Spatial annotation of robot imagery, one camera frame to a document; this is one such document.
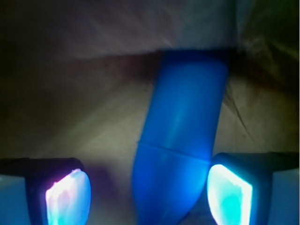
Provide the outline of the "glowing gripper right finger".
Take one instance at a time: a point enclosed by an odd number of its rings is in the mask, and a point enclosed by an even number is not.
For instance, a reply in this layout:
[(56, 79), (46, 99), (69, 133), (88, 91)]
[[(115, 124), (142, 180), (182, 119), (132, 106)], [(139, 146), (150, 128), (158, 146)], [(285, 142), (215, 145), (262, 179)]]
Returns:
[(298, 225), (299, 154), (219, 153), (207, 179), (207, 198), (218, 225)]

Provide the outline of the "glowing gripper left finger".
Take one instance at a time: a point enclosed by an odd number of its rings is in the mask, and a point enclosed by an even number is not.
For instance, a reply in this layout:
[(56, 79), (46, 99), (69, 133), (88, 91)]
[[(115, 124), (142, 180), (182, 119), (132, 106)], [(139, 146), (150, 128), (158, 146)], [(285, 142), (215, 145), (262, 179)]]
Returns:
[(76, 158), (2, 158), (2, 225), (84, 225), (91, 183)]

